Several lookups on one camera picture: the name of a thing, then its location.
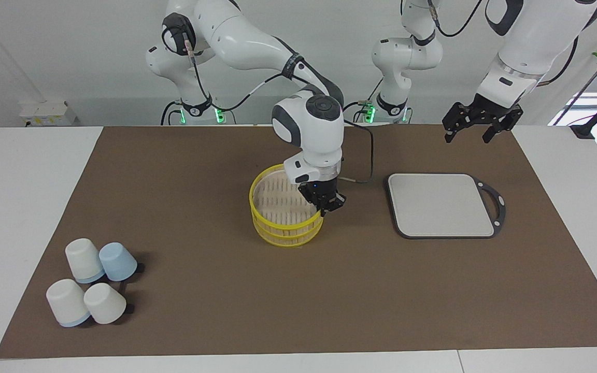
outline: white tray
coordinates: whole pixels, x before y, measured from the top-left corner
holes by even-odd
[[[386,188],[404,238],[492,238],[504,226],[502,196],[466,174],[394,174]],[[498,217],[490,216],[483,192],[493,197]]]

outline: wall outlet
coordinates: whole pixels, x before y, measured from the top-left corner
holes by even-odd
[[[23,104],[20,118],[25,125],[35,127],[69,127],[74,125],[76,114],[66,102]]]

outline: light blue cup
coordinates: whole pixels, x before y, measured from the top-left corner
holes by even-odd
[[[118,242],[103,246],[98,257],[110,281],[123,281],[137,270],[137,260]]]

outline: black cable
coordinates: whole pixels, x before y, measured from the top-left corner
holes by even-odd
[[[303,78],[299,78],[299,77],[298,77],[298,76],[296,76],[296,75],[292,75],[292,79],[296,79],[296,80],[298,80],[298,81],[299,81],[299,82],[301,82],[301,83],[310,84],[310,82],[308,82],[307,80],[305,80],[305,79],[303,79]]]
[[[190,58],[192,61],[192,65],[195,68],[195,76],[197,78],[197,84],[199,84],[200,86],[200,90],[202,92],[202,95],[204,96],[205,99],[207,99],[208,101],[211,100],[211,97],[209,97],[208,95],[206,95],[206,91],[204,90],[204,86],[202,85],[202,79],[200,78],[200,72],[197,69],[197,63],[195,61],[195,57],[191,57]],[[259,87],[261,87],[262,85],[272,81],[275,78],[279,78],[280,76],[282,76],[282,74],[275,74],[274,76],[268,78],[267,80],[264,80],[263,83],[261,83],[261,85],[258,85],[258,87],[256,87],[252,92],[255,92],[257,89],[259,89]],[[251,96],[252,96],[252,92],[247,94],[246,97],[244,97],[241,101],[239,101],[238,104],[236,104],[235,106],[232,106],[231,108],[220,108],[220,106],[214,104],[213,102],[211,102],[211,106],[213,106],[214,108],[222,111],[223,113],[226,113],[227,111],[232,111],[234,109],[239,108],[242,104],[244,104],[244,102],[246,102]]]
[[[172,101],[169,104],[167,104],[167,106],[165,106],[165,110],[163,110],[163,116],[161,116],[161,125],[165,125],[165,116],[167,115],[167,112],[172,107],[172,105],[177,105],[176,101]]]
[[[375,95],[375,92],[377,92],[377,88],[379,88],[379,86],[381,85],[381,82],[383,82],[383,78],[379,79],[379,83],[377,83],[377,85],[375,85],[375,89],[373,89],[372,93],[367,97],[367,101],[372,99],[372,96]]]
[[[375,135],[372,134],[372,131],[370,131],[370,129],[367,127],[363,127],[362,125],[357,125],[356,123],[352,123],[351,121],[348,121],[348,120],[345,120],[344,122],[347,123],[348,125],[358,128],[359,130],[367,131],[368,134],[370,134],[370,176],[367,178],[367,180],[355,180],[355,179],[349,179],[347,177],[339,177],[339,179],[344,180],[344,181],[355,182],[356,184],[366,184],[367,182],[372,181],[372,177],[374,176],[374,173],[375,173]]]
[[[344,106],[344,108],[342,108],[342,112],[344,113],[346,111],[346,109],[349,109],[349,108],[351,108],[351,106],[354,106],[354,105],[360,105],[360,104],[358,103],[358,101],[354,101],[354,102],[351,102],[350,104],[346,104]]]
[[[166,34],[166,33],[168,33],[168,32],[170,32],[170,30],[179,30],[179,31],[181,31],[181,32],[184,32],[184,29],[183,29],[183,28],[181,28],[180,26],[168,26],[166,29],[164,29],[164,30],[163,30],[163,33],[161,34],[161,40],[163,40],[163,44],[165,45],[165,47],[166,47],[166,48],[167,48],[167,49],[168,49],[170,52],[178,54],[178,53],[177,53],[177,52],[178,52],[178,48],[179,48],[179,46],[178,46],[178,45],[176,46],[176,50],[172,50],[172,49],[170,48],[170,46],[169,46],[169,45],[167,45],[167,42],[165,42],[165,34]]]
[[[575,124],[575,123],[577,123],[580,120],[587,120],[587,119],[590,119],[590,118],[594,118],[594,116],[595,116],[595,114],[592,115],[592,116],[587,116],[587,117],[584,117],[584,118],[580,118],[578,120],[571,121],[571,123],[568,123],[567,125]]]
[[[561,78],[563,73],[565,73],[566,70],[568,70],[568,67],[570,67],[571,62],[573,61],[573,57],[575,57],[575,52],[577,51],[577,45],[578,45],[579,41],[580,41],[580,37],[577,36],[575,38],[575,40],[573,41],[573,47],[571,48],[571,55],[568,56],[568,61],[566,61],[566,64],[563,66],[563,68],[561,68],[561,71],[559,71],[559,73],[554,78],[551,78],[550,80],[545,80],[545,82],[540,82],[538,84],[538,87],[545,87],[546,85],[550,85],[550,84],[556,82],[557,79]]]
[[[367,113],[367,110],[359,110],[356,111],[356,113],[353,114],[353,116],[351,117],[353,119],[353,121],[356,123],[355,118],[360,118],[361,114],[365,114]]]
[[[464,31],[464,29],[467,28],[467,26],[469,26],[471,19],[474,18],[474,15],[476,15],[478,8],[480,7],[481,4],[483,4],[483,0],[478,0],[476,7],[474,7],[474,10],[472,10],[471,14],[469,15],[469,18],[467,18],[466,22],[462,25],[462,28],[460,28],[460,30],[458,30],[457,33],[448,34],[448,33],[445,33],[445,31],[443,31],[443,29],[441,29],[441,23],[439,22],[439,15],[436,12],[436,7],[434,7],[434,3],[432,2],[432,0],[427,0],[427,2],[430,5],[430,10],[433,14],[434,24],[436,24],[436,28],[439,30],[439,33],[441,33],[441,35],[444,35],[447,38],[454,38],[455,36],[460,35],[462,33],[462,31]]]
[[[414,118],[414,109],[408,108],[407,110],[411,110],[411,114],[409,115],[409,119],[407,120],[407,124],[411,124],[411,119]]]
[[[167,117],[167,124],[172,125],[172,114],[181,114],[181,110],[172,110],[170,111],[170,115]]]

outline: yellow steamer basket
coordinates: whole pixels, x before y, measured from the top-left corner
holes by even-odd
[[[283,165],[267,168],[250,187],[250,208],[259,236],[280,248],[297,248],[317,236],[324,218],[287,179]]]

